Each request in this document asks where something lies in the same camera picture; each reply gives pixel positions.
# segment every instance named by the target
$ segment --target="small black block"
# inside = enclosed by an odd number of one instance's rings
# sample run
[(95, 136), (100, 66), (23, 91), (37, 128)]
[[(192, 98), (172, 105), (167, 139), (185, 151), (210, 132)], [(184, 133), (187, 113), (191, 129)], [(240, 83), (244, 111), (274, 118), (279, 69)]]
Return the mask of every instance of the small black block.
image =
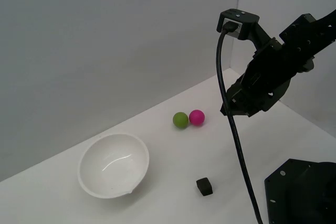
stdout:
[(203, 196), (207, 196), (213, 193), (212, 186), (208, 178), (201, 178), (196, 181), (196, 184)]

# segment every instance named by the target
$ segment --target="pink ball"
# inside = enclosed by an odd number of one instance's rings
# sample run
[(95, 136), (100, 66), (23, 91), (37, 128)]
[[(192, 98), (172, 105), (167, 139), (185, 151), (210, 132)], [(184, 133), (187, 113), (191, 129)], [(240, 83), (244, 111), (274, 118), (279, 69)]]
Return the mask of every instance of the pink ball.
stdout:
[(193, 110), (189, 115), (189, 121), (195, 126), (200, 126), (205, 120), (205, 115), (200, 110)]

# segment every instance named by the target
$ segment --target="white table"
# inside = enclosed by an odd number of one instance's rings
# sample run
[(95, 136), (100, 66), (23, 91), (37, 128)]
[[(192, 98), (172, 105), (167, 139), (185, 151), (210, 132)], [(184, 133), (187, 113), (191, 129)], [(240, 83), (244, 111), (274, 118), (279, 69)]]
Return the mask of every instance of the white table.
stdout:
[[(224, 71), (228, 87), (237, 77)], [(217, 79), (210, 78), (1, 182), (1, 223), (256, 223), (221, 103)], [(177, 130), (174, 113), (193, 109), (205, 112), (205, 125)], [(283, 162), (336, 162), (336, 139), (281, 103), (252, 118), (237, 116), (236, 123), (264, 223), (264, 179)], [(149, 170), (132, 194), (96, 199), (77, 182), (78, 160), (90, 143), (113, 132), (143, 139)], [(198, 191), (196, 180), (203, 177), (212, 183), (213, 195)]]

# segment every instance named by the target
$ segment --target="black robotic arm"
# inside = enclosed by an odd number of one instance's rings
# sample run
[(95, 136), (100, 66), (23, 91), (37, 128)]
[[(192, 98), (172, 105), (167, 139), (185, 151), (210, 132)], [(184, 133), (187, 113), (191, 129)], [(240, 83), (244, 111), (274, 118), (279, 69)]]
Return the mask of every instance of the black robotic arm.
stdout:
[[(219, 33), (226, 22), (235, 22), (238, 28), (228, 35), (250, 40), (257, 49), (245, 73), (227, 90), (233, 115), (268, 111), (285, 94), (290, 79), (312, 70), (314, 55), (336, 39), (336, 10), (320, 20), (301, 15), (280, 34), (283, 45), (270, 38), (258, 21), (257, 15), (237, 9), (219, 17)], [(226, 115), (224, 107), (221, 112)]]

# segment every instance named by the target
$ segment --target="black cable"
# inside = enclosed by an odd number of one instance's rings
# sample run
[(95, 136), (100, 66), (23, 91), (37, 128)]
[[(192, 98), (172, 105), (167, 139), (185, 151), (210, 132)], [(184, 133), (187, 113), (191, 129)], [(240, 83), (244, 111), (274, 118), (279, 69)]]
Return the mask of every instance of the black cable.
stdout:
[(235, 142), (235, 145), (236, 145), (236, 151), (237, 151), (241, 171), (243, 172), (243, 177), (244, 177), (244, 180), (245, 180), (245, 183), (246, 183), (247, 191), (248, 191), (248, 194), (250, 195), (250, 199), (251, 199), (251, 202), (252, 202), (252, 206), (253, 206), (254, 213), (256, 215), (258, 224), (263, 224), (262, 223), (263, 221), (262, 221), (261, 216), (260, 216), (256, 196), (254, 195), (251, 180), (248, 176), (248, 171), (247, 171), (245, 160), (244, 160), (243, 150), (241, 149), (241, 144), (240, 144), (239, 135), (238, 135), (238, 132), (237, 132), (236, 123), (235, 123), (235, 120), (232, 116), (231, 109), (230, 109), (230, 106), (229, 106), (229, 102), (228, 102), (228, 99), (227, 99), (224, 80), (223, 80), (223, 73), (222, 73), (221, 57), (222, 57), (223, 40), (224, 40), (224, 37), (227, 33), (234, 32), (237, 28), (238, 28), (238, 24), (234, 23), (234, 22), (227, 22), (223, 26), (222, 33), (220, 34), (220, 37), (218, 39), (217, 52), (216, 52), (217, 77), (218, 77), (219, 89), (221, 90), (220, 92), (221, 92), (222, 99), (223, 99), (224, 109), (225, 109), (225, 112), (226, 112), (226, 115), (227, 115), (227, 118), (229, 120), (229, 124), (230, 124), (230, 127), (231, 127), (231, 131), (232, 131), (233, 139), (234, 139), (234, 142)]

